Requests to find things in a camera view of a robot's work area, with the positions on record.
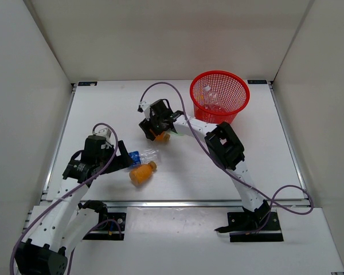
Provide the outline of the red mesh plastic bin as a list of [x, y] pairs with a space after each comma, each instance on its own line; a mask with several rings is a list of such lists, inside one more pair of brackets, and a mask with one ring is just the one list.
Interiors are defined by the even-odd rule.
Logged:
[[[209, 111], [204, 108], [203, 101], [196, 100], [196, 94], [210, 86], [219, 93], [226, 109], [225, 113]], [[239, 76], [223, 70], [211, 70], [199, 74], [190, 84], [190, 97], [193, 102], [194, 116], [207, 123], [232, 123], [235, 117], [249, 103], [250, 91]]]

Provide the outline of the orange juice bottle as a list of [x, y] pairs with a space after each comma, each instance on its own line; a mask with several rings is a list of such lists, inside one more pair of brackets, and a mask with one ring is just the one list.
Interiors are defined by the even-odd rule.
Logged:
[[170, 140], [170, 134], [167, 132], [162, 132], [159, 135], [157, 135], [153, 130], [150, 130], [150, 132], [152, 133], [155, 142], [167, 143]]
[[157, 170], [157, 164], [153, 161], [142, 164], [129, 172], [129, 177], [134, 185], [141, 185], [146, 182]]

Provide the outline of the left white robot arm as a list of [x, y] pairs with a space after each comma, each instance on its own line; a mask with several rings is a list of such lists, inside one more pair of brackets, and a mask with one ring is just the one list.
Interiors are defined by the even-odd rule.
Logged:
[[109, 223], [101, 201], [81, 200], [96, 177], [132, 164], [122, 140], [116, 145], [108, 136], [89, 135], [83, 150], [69, 160], [57, 197], [27, 228], [11, 257], [21, 274], [64, 274], [76, 245], [92, 230]]

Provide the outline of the large clear plastic bottle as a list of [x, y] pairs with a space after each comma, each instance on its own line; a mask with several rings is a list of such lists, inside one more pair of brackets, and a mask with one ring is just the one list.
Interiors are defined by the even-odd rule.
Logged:
[[204, 108], [209, 111], [225, 113], [226, 109], [220, 99], [219, 93], [214, 91], [210, 86], [204, 87]]

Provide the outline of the blue label clear bottle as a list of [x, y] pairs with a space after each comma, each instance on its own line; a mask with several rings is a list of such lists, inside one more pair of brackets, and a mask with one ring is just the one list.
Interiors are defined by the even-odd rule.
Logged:
[[132, 151], [128, 153], [132, 159], [131, 167], [137, 167], [142, 164], [147, 164], [149, 162], [160, 162], [161, 158], [159, 151], [155, 149], [147, 149], [144, 151]]

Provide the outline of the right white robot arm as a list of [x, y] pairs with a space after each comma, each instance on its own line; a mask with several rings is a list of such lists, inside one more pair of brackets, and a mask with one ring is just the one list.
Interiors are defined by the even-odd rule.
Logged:
[[229, 123], [207, 123], [183, 111], [174, 112], [166, 99], [151, 104], [141, 101], [138, 112], [145, 115], [139, 126], [147, 139], [154, 141], [158, 135], [167, 131], [194, 137], [213, 163], [229, 173], [240, 195], [246, 220], [243, 225], [219, 227], [217, 232], [258, 230], [266, 223], [270, 213], [269, 204], [255, 189], [245, 164], [244, 146]]

